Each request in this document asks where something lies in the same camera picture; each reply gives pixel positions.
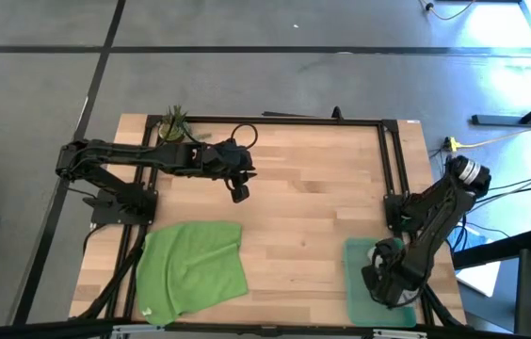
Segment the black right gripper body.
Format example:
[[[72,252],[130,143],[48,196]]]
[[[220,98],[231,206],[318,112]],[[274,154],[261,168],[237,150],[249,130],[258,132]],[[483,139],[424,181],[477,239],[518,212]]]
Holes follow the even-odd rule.
[[[373,301],[388,309],[412,305],[422,294],[423,287],[417,284],[403,271],[402,260],[407,254],[404,243],[391,237],[378,241],[375,255],[380,263],[362,268],[362,279]]]

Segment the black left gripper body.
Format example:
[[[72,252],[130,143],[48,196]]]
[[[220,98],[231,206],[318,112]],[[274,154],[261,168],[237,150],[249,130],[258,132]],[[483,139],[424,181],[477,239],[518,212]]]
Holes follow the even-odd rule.
[[[254,170],[249,149],[234,140],[224,140],[208,146],[201,156],[203,173],[212,178],[231,177]]]

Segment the green microfiber towel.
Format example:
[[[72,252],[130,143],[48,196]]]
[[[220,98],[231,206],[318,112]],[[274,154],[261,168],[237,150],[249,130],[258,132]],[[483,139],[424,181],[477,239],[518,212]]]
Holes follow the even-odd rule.
[[[168,325],[248,293],[240,258],[242,225],[186,221],[144,238],[136,283],[139,313],[153,325]]]

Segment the teal plastic basket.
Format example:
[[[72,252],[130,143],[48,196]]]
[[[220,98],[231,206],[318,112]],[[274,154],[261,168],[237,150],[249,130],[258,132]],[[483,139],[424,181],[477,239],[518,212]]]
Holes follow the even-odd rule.
[[[413,306],[388,309],[374,301],[367,289],[362,268],[370,264],[376,238],[349,238],[344,243],[343,263],[346,286],[346,308],[350,322],[358,327],[413,327],[416,313]]]

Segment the potted succulent plant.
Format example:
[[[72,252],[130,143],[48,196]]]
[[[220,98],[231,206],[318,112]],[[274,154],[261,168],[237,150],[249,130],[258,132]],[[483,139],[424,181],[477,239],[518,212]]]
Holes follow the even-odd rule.
[[[169,106],[167,113],[162,117],[158,127],[158,135],[166,143],[203,141],[211,137],[210,133],[195,134],[192,127],[186,121],[187,111],[183,111],[180,105]]]

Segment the white paper sheet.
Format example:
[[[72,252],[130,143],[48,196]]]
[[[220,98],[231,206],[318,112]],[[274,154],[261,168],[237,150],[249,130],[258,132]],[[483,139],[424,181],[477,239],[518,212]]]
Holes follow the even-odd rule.
[[[456,271],[456,277],[459,283],[491,298],[498,279],[500,265],[501,263],[496,261],[482,266],[460,269]]]

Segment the black desk crossbar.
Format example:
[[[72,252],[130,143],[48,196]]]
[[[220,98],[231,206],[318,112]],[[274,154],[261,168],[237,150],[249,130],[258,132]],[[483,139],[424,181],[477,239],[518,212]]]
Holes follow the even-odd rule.
[[[517,257],[521,250],[531,250],[531,231],[458,251],[453,256],[453,267],[462,270],[503,261]]]

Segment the black front crossbar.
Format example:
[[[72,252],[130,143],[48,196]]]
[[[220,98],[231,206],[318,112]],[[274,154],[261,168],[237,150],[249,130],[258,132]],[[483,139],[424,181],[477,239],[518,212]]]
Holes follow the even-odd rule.
[[[172,323],[150,325],[129,323],[124,318],[75,319],[62,322],[19,324],[0,327],[0,339],[89,339],[111,334],[124,335],[143,332],[204,332],[252,334],[264,338],[282,335],[359,336],[366,339],[531,339],[531,336],[490,331],[469,327],[439,327],[418,324],[411,328],[389,327],[326,327],[278,325],[216,325]]]

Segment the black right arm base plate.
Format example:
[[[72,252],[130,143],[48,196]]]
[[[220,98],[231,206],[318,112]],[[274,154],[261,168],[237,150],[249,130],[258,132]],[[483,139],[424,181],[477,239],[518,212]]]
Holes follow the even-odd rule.
[[[444,227],[451,229],[460,218],[453,218],[456,198],[453,193],[411,193],[388,195],[383,199],[386,223],[393,232],[419,233],[428,229],[434,218],[447,207]]]

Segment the black aluminium table frame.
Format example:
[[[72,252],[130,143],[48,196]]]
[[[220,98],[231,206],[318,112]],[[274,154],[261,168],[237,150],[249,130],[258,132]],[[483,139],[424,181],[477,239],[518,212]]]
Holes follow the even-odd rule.
[[[235,137],[250,147],[250,195],[231,200],[224,184],[114,166],[125,181],[154,189],[149,228],[186,220],[233,220],[243,227],[240,256],[249,291],[196,314],[177,331],[261,335],[359,335],[347,312],[343,247],[349,238],[390,235],[383,199],[432,183],[419,121],[202,117],[195,133]]]

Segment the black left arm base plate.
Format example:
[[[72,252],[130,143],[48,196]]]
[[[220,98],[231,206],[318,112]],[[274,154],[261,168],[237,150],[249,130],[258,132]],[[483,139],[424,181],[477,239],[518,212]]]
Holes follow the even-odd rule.
[[[84,202],[92,209],[90,221],[96,224],[152,224],[158,200],[158,192],[153,189],[143,191],[147,202],[143,207],[126,207],[118,202],[113,194],[101,189],[96,199],[85,198]]]

